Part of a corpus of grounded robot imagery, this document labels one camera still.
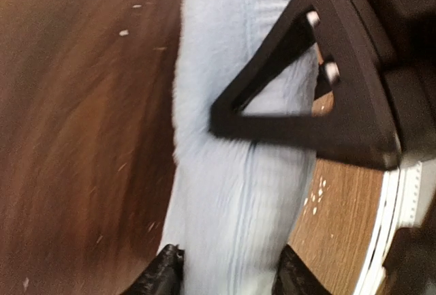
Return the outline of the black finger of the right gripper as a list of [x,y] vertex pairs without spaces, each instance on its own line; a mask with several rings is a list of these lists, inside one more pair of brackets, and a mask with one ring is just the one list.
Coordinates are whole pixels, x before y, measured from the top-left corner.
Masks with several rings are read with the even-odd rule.
[[[301,75],[287,110],[248,112],[280,75]],[[249,62],[214,101],[220,138],[280,144],[377,170],[399,166],[401,144],[377,60],[350,0],[290,0]]]

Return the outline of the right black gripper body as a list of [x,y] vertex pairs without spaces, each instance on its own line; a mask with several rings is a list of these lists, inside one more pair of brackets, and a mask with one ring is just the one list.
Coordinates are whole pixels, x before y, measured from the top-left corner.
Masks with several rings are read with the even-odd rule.
[[401,157],[435,158],[435,0],[351,0],[377,54]]

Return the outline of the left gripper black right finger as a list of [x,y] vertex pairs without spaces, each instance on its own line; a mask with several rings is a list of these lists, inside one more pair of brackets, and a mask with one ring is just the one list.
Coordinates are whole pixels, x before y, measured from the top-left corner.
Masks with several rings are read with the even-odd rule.
[[298,254],[286,245],[279,257],[272,294],[318,295],[323,293],[324,286]]

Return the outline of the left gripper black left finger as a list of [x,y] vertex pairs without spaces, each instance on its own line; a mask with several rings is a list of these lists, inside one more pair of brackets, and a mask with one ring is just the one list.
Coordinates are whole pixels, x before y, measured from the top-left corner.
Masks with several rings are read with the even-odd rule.
[[185,252],[167,244],[125,290],[125,295],[179,295]]

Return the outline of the light blue towel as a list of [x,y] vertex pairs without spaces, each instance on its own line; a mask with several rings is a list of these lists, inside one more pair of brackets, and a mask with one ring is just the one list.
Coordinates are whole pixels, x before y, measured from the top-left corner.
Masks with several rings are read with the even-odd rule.
[[315,155],[216,138],[217,96],[289,0],[183,0],[173,86],[176,172],[161,237],[185,252],[183,294],[270,294]]

